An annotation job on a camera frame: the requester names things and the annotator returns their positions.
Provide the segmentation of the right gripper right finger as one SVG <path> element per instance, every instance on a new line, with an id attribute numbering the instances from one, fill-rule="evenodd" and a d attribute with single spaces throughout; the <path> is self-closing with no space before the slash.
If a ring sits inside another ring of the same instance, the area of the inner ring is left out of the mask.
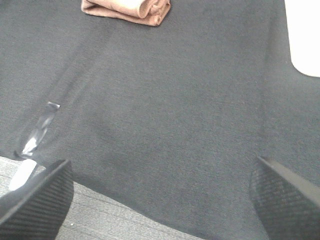
<path id="1" fill-rule="evenodd" d="M 256 157 L 249 197 L 269 239 L 320 238 L 320 188 L 277 161 Z"/>

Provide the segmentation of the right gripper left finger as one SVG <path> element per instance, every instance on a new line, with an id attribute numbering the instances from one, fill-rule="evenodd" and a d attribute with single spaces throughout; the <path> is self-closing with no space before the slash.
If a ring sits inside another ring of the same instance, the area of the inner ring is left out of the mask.
<path id="1" fill-rule="evenodd" d="M 2 240 L 54 240 L 73 201 L 72 164 L 58 160 L 0 199 Z"/>

